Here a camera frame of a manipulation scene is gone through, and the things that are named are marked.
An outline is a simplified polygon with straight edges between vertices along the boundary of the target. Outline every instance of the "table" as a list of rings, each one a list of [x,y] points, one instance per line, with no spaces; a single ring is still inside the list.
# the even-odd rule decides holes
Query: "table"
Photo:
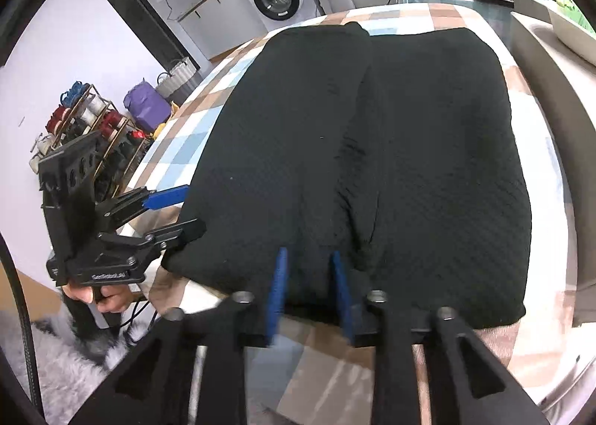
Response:
[[[333,13],[299,25],[359,22],[371,35],[415,34],[446,28],[473,30],[498,55],[507,82],[512,128],[530,203],[532,246],[524,305],[513,326],[479,331],[530,396],[552,395],[574,366],[565,353],[576,282],[573,209],[566,179],[539,104],[515,60],[483,17],[455,4],[396,4]],[[168,122],[130,181],[130,189],[162,190],[190,183],[205,143],[242,74],[267,41],[281,30],[245,43],[223,60]],[[174,222],[180,207],[147,212],[126,225],[135,235]],[[172,306],[197,312],[216,305],[216,293],[172,275],[153,262],[141,288],[159,312]],[[423,423],[429,422],[428,386],[416,349]],[[270,349],[247,350],[247,393],[299,424],[365,425],[370,419],[373,351],[350,348],[340,330],[321,323],[282,318]]]
[[[507,49],[511,50],[511,8],[476,0],[398,0],[398,3],[443,3],[471,8],[482,15]]]

